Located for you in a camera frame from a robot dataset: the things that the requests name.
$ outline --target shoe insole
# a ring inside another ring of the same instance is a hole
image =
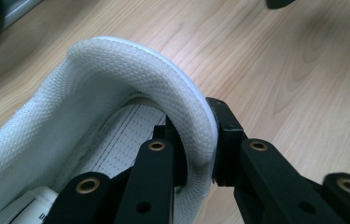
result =
[[[140,146],[152,138],[165,114],[147,105],[126,105],[110,117],[80,159],[72,177],[99,172],[114,177],[134,164]]]

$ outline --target black metal bracket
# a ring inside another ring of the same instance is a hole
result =
[[[322,186],[302,177],[271,143],[248,139],[224,102],[207,102],[218,128],[212,180],[234,187],[246,224],[350,223],[349,174],[327,175]],[[172,223],[174,188],[185,184],[183,145],[167,118],[140,147],[133,167],[113,179],[77,176],[44,223]]]

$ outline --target white shoe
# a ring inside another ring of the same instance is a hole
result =
[[[115,37],[76,43],[0,129],[0,211],[32,189],[59,192],[74,175],[93,170],[113,177],[131,166],[163,116],[129,103],[136,97],[153,101],[180,134],[188,180],[175,195],[175,223],[191,223],[211,182],[217,144],[212,111],[172,62]],[[139,117],[130,119],[132,113]],[[128,131],[120,132],[126,122]]]

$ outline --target wood grain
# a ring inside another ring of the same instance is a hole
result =
[[[350,1],[43,1],[0,37],[0,126],[97,35],[161,52],[302,175],[350,173]],[[195,223],[242,223],[232,191],[212,186]]]

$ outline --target textured fabric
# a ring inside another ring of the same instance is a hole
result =
[[[26,190],[50,186],[79,140],[140,94],[160,106],[182,139],[189,175],[175,196],[175,222],[190,223],[210,186],[217,143],[213,114],[175,65],[114,37],[70,48],[35,96],[0,129],[0,210]]]

